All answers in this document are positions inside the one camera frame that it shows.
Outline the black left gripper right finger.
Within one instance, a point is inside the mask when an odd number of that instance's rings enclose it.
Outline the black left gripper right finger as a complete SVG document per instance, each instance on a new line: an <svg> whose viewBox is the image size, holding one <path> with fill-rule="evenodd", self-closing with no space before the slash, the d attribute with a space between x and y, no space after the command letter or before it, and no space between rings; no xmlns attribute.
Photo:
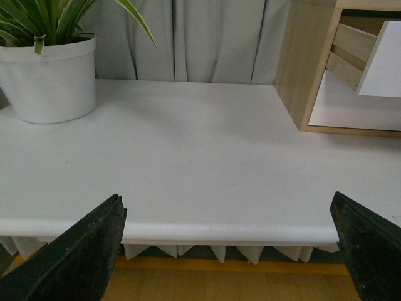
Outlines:
<svg viewBox="0 0 401 301"><path fill-rule="evenodd" d="M361 300L400 300L400 227L340 192L330 213Z"/></svg>

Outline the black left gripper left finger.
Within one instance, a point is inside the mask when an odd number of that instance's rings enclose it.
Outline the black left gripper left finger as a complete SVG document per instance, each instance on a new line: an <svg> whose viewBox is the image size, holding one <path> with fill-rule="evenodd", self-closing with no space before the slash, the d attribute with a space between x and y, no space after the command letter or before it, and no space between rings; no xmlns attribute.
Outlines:
<svg viewBox="0 0 401 301"><path fill-rule="evenodd" d="M1 300L101 300L127 217L114 194L1 278Z"/></svg>

